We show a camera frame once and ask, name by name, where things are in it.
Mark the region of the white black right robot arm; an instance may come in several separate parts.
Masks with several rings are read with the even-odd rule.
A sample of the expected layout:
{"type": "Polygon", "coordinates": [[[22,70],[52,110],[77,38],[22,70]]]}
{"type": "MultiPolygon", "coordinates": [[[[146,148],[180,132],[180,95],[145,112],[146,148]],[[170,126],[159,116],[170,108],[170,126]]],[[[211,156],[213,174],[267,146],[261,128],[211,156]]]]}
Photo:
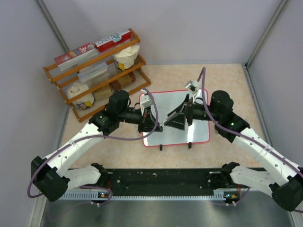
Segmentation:
{"type": "Polygon", "coordinates": [[[231,162],[221,168],[221,182],[226,187],[235,184],[257,189],[270,196],[287,211],[299,212],[303,202],[303,168],[290,161],[266,143],[241,117],[233,112],[233,100],[225,91],[213,92],[209,105],[184,101],[168,114],[164,125],[184,130],[193,120],[212,121],[215,130],[231,144],[246,151],[265,169],[263,172],[231,162]]]}

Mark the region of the pink framed whiteboard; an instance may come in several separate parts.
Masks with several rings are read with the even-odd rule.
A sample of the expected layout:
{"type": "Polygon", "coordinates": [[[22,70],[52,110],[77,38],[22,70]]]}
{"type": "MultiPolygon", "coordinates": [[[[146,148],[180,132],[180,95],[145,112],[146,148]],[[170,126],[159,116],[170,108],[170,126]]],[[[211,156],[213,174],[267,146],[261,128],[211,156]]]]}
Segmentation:
{"type": "MultiPolygon", "coordinates": [[[[167,114],[180,105],[187,94],[187,90],[174,90],[153,92],[158,114],[159,122],[167,118],[167,114]]],[[[146,147],[181,145],[189,143],[205,143],[210,140],[209,121],[194,120],[191,126],[185,125],[184,130],[163,126],[163,132],[154,132],[149,137],[143,139],[146,147]]]]}

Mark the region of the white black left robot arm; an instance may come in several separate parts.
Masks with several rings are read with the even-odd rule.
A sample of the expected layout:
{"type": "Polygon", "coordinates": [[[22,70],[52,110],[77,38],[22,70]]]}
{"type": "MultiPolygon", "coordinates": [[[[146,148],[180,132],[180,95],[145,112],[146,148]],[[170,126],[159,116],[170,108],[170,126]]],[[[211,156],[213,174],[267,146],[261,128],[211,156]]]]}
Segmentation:
{"type": "Polygon", "coordinates": [[[122,122],[137,125],[138,132],[145,132],[147,137],[163,130],[159,124],[159,114],[151,110],[157,107],[153,95],[145,87],[142,91],[144,95],[138,109],[130,106],[128,92],[115,91],[105,107],[95,113],[73,138],[44,158],[35,157],[31,162],[28,197],[34,198],[31,194],[32,185],[50,202],[58,200],[68,190],[87,184],[99,188],[105,186],[107,175],[103,166],[91,164],[78,169],[71,169],[71,166],[95,144],[104,139],[117,140],[118,137],[111,134],[122,122]]]}

